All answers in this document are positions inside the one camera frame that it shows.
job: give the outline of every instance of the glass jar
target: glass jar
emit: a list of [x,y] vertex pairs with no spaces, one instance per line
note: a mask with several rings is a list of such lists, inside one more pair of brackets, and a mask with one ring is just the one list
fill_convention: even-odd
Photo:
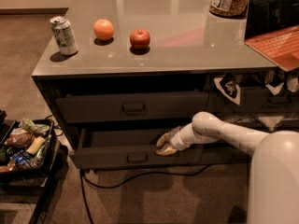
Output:
[[221,17],[235,17],[243,14],[249,0],[211,0],[209,11]]

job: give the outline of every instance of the baseboard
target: baseboard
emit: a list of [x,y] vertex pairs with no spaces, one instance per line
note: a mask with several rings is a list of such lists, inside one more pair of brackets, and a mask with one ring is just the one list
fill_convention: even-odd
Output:
[[68,10],[67,7],[59,8],[8,8],[1,9],[0,15],[26,15],[26,14],[62,14]]

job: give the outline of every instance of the brown floor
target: brown floor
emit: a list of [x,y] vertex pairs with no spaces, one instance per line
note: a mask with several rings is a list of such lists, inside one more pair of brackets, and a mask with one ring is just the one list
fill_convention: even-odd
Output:
[[[43,119],[50,110],[31,74],[50,42],[53,15],[0,15],[0,109],[8,119]],[[202,167],[90,172],[94,183],[113,186],[147,171],[190,173]],[[79,170],[67,159],[47,213],[39,223],[89,223]],[[115,189],[84,183],[93,223],[244,223],[249,167],[214,165],[196,176],[143,175]],[[26,223],[31,204],[0,202],[0,223]]]

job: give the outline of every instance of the silver can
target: silver can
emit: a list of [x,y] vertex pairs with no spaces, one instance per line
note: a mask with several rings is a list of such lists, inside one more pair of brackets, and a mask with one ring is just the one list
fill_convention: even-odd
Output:
[[78,51],[77,43],[72,32],[71,22],[62,16],[50,19],[51,30],[59,51],[63,55],[73,55]]

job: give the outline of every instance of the black tray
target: black tray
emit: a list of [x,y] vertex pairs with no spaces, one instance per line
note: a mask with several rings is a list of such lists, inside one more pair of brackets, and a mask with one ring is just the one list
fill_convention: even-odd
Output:
[[[45,159],[43,160],[42,164],[38,168],[32,168],[28,170],[15,170],[15,171],[9,171],[9,172],[1,172],[0,173],[0,183],[4,182],[10,182],[13,180],[19,180],[19,179],[29,179],[29,178],[35,178],[35,177],[41,177],[41,176],[47,176],[47,174],[50,171],[50,166],[53,160],[54,155],[54,146],[56,144],[56,134],[54,132],[54,122],[51,119],[37,119],[33,120],[33,123],[35,124],[44,124],[50,126],[50,129],[48,130],[48,133],[45,137],[50,138],[50,146],[46,150]],[[19,122],[15,122],[12,129],[8,132],[6,137],[8,138],[10,133],[13,129],[18,128]]]

